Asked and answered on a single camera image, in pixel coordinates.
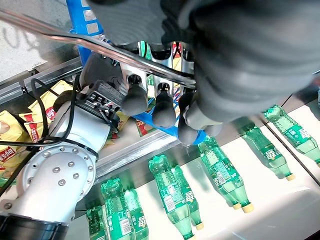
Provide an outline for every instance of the chip bag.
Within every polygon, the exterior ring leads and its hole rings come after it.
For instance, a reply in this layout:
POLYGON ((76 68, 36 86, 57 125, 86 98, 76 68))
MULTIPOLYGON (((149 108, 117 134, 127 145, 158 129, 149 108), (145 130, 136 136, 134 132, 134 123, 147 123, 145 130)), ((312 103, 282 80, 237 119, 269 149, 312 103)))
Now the chip bag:
MULTIPOLYGON (((71 85, 69 85, 68 83, 66 83, 65 81, 60 80, 53 87, 51 87, 51 89, 60 95, 64 91, 72 90, 73 87, 71 85)), ((54 111, 54 103, 58 97, 56 95, 54 95, 53 93, 46 91, 44 94, 42 94, 42 96, 40 98, 41 98, 43 105, 44 105, 44 108, 45 108, 45 113, 46 113, 46 118, 47 118, 48 124, 50 124, 56 116, 56 113, 54 111)), ((32 103, 28 107, 28 109, 30 109, 33 113, 41 116, 41 109, 40 109, 40 105, 39 105, 38 101, 35 101, 34 103, 32 103)))
POLYGON ((42 116, 34 112, 21 113, 19 117, 24 121, 24 126, 29 133, 31 140, 36 143, 44 131, 42 116))
MULTIPOLYGON (((12 142, 28 140, 28 135, 19 122, 6 110, 0 112, 0 139, 12 142)), ((20 146, 0 145, 0 187, 24 159, 23 154, 16 154, 22 148, 20 146)))

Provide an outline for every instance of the white surface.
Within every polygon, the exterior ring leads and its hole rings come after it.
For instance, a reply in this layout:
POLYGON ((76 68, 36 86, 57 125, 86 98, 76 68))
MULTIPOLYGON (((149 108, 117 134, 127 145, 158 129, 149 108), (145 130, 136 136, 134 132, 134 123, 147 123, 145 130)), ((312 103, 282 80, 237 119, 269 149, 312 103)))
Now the white surface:
MULTIPOLYGON (((318 143, 320 146, 320 109, 317 100, 314 100, 302 107, 299 107, 288 115, 300 124, 318 143)), ((310 172, 320 181, 320 167, 307 156, 299 153, 277 128, 272 124, 268 125, 277 133, 277 135, 285 142, 285 144, 293 151, 293 153, 302 161, 302 163, 310 170, 310 172)))
MULTIPOLYGON (((69 31, 70 17, 65 0, 1 0, 0 7, 23 13, 69 31)), ((0 21, 0 82, 47 61, 64 62, 72 45, 27 33, 0 21)))
MULTIPOLYGON (((205 226, 200 231, 192 228, 198 240, 301 240, 319 230, 320 188, 265 126, 261 130, 285 156, 296 178, 278 179, 241 138, 222 146, 242 176, 249 200, 254 204, 255 210, 245 214, 241 209, 228 207, 214 190, 200 159, 183 165, 205 226)), ((149 227, 149 239, 182 240, 166 216, 156 182, 139 187, 137 193, 149 227)), ((88 230, 85 218, 74 221, 67 240, 80 236, 77 239, 87 239, 83 237, 83 231, 88 230), (81 223, 83 229, 74 231, 81 223)))

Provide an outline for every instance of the wire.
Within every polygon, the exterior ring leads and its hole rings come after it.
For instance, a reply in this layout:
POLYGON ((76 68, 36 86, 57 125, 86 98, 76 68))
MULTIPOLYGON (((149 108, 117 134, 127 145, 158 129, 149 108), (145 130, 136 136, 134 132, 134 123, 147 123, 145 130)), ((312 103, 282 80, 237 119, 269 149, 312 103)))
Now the wire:
MULTIPOLYGON (((32 91, 33 91, 33 94, 34 96, 39 96, 38 95, 38 91, 37 89, 33 88, 33 84, 35 82, 38 82, 36 80, 34 80, 36 78, 33 78, 31 80, 31 87, 32 87, 32 91)), ((18 146, 18 147, 46 147, 46 146, 54 146, 58 143, 61 143, 63 142, 65 139, 67 139, 70 131, 71 131, 71 128, 72 128, 72 124, 73 124, 73 121, 74 121, 74 114, 75 114, 75 105, 76 105, 76 96, 77 96, 77 91, 76 91, 76 88, 77 88, 77 85, 79 84, 79 80, 80 80, 80 77, 76 77, 75 80, 74 80, 74 85, 73 85, 73 88, 72 88, 72 94, 71 94, 71 103, 70 103, 70 115, 69 115, 69 122, 68 122, 68 126, 63 134, 63 136, 61 138, 59 138, 59 140, 54 140, 54 141, 50 141, 50 142, 43 142, 45 139, 43 140, 40 140, 39 142, 23 142, 23 141, 0 141, 0 145, 4 145, 4 146, 18 146)), ((41 115, 42 115, 42 121, 43 121, 43 132, 45 131, 45 126, 46 128, 48 128, 48 121, 47 121, 47 116, 46 116, 46 110, 45 110, 45 106, 43 105, 43 102, 41 100, 41 98, 39 97, 38 99, 38 103, 40 105, 40 109, 41 109, 41 115)))
MULTIPOLYGON (((63 141, 67 140, 67 137, 71 131, 72 128, 72 124, 73 124, 73 120, 74 120, 74 114, 75 114, 75 104, 76 104, 76 88, 77 88, 77 84, 79 83, 79 77, 75 78, 74 81, 74 85, 72 88, 72 94, 71 94, 71 103, 70 103, 70 114, 69 114, 69 122, 68 122, 68 126, 63 134, 63 137, 59 137, 59 138, 55 138, 57 139, 56 141, 53 142, 43 142, 43 143, 33 143, 33 142, 11 142, 11 141, 0 141, 0 145, 6 145, 6 146, 22 146, 22 147, 33 147, 31 149, 31 152, 22 160, 22 162, 17 166, 17 168, 14 170, 14 172, 12 173, 12 175, 9 177, 9 179, 7 180, 7 182, 3 185, 3 187, 0 188, 0 197, 6 192, 6 190, 10 187, 10 185, 14 182, 14 180, 16 179, 16 177, 18 176, 18 174, 20 173, 20 171, 24 168, 24 166, 29 162, 29 160, 36 154, 36 152, 39 150, 40 147, 43 146, 52 146, 52 145, 56 145, 58 143, 61 143, 63 141)), ((35 96, 35 98, 38 100, 38 103, 40 105, 40 109, 41 109, 41 115, 42 115, 42 121, 43 121, 43 131, 45 131, 45 126, 47 128, 48 131, 48 121, 47 121, 47 116, 46 116, 46 110, 45 110, 45 106, 44 103, 42 102, 37 88, 35 86, 35 82, 38 83, 38 79, 33 78, 31 80, 31 87, 32 87, 32 91, 33 94, 35 96)))
POLYGON ((47 120, 45 105, 42 102, 42 100, 40 98, 40 94, 38 93, 37 88, 36 88, 36 82, 39 83, 40 81, 36 78, 32 78, 30 81, 30 84, 31 84, 31 89, 32 89, 33 95, 34 95, 35 99, 38 101, 38 104, 41 109, 41 115, 42 115, 42 121, 43 121, 43 131, 42 131, 41 137, 43 138, 49 134, 48 120, 47 120))
POLYGON ((52 93, 52 94, 56 95, 57 97, 59 97, 59 94, 58 94, 58 93, 56 93, 55 91, 53 91, 50 87, 47 86, 47 84, 43 83, 43 82, 40 81, 39 79, 37 79, 37 78, 32 78, 31 81, 37 82, 37 83, 40 84, 42 87, 44 87, 46 90, 48 90, 50 93, 52 93))
POLYGON ((148 44, 146 41, 144 41, 144 54, 143 54, 143 58, 146 58, 147 56, 147 50, 148 50, 148 44))

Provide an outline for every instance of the bottle label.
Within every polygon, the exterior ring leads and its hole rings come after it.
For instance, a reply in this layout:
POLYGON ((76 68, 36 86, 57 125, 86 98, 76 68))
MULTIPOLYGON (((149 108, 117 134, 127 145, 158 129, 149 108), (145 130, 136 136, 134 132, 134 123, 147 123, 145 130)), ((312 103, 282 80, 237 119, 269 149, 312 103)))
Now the bottle label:
POLYGON ((167 214, 186 203, 186 200, 176 182, 161 189, 160 195, 167 214))
POLYGON ((282 154, 272 143, 262 148, 260 151, 262 155, 268 160, 276 160, 282 157, 282 154))
POLYGON ((305 143, 310 139, 309 133, 300 125, 293 125, 284 132, 286 139, 295 147, 305 143))
POLYGON ((214 173, 212 174, 213 182, 217 187, 239 177, 237 170, 231 162, 225 164, 223 161, 219 161, 212 167, 214 169, 214 173))
POLYGON ((128 210, 113 213, 107 218, 111 239, 120 239, 134 231, 128 210))
POLYGON ((134 209, 130 211, 134 231, 137 233, 147 226, 146 218, 142 209, 134 209))

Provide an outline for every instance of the green soda bottle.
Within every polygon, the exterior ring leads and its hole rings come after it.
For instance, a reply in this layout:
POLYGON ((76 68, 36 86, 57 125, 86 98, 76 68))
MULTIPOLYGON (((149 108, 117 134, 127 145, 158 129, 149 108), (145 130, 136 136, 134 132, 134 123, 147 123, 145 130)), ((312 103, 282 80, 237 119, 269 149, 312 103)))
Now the green soda bottle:
POLYGON ((281 174, 288 181, 295 179, 288 167, 285 157, 278 151, 278 149, 270 142, 268 138, 262 133, 260 128, 256 127, 254 123, 250 123, 243 128, 245 135, 242 137, 256 148, 265 159, 264 164, 270 168, 276 175, 281 174))
POLYGON ((106 219, 111 240, 136 240, 134 225, 120 179, 109 179, 103 183, 101 192, 105 200, 106 219))
POLYGON ((221 184, 219 184, 219 181, 217 181, 217 174, 212 168, 211 163, 209 162, 207 156, 203 152, 201 152, 200 157, 205 168, 207 169, 208 173, 210 174, 214 182, 213 188, 225 199, 225 201, 229 206, 232 206, 233 209, 235 210, 240 209, 241 204, 237 202, 237 200, 233 196, 231 196, 231 194, 228 193, 221 184))
POLYGON ((204 141, 198 144, 201 154, 205 154, 213 169, 213 181, 229 193, 238 203, 242 210, 249 213, 254 209, 253 204, 248 200, 244 181, 230 162, 229 158, 219 147, 216 139, 206 136, 204 141))
POLYGON ((175 166, 171 168, 171 172, 173 173, 181 191, 184 195, 184 199, 188 204, 190 211, 190 219, 191 223, 197 230, 201 230, 204 228, 204 223, 201 221, 200 212, 199 212, 199 204, 197 199, 194 196, 194 193, 191 190, 189 183, 187 182, 184 173, 180 166, 175 166))
POLYGON ((189 216, 189 207, 179 188, 174 174, 170 171, 165 155, 155 156, 149 161, 160 197, 170 222, 179 230, 184 240, 194 240, 189 216))
POLYGON ((108 240, 101 206, 88 209, 86 211, 86 219, 89 224, 90 240, 108 240))
POLYGON ((135 231, 136 240, 148 240, 149 229, 144 215, 144 211, 139 202, 138 194, 135 189, 126 190, 124 198, 128 206, 133 227, 135 231))
POLYGON ((320 150, 316 140, 310 136, 285 110, 274 105, 264 112, 265 118, 273 123, 294 148, 320 167, 320 150))

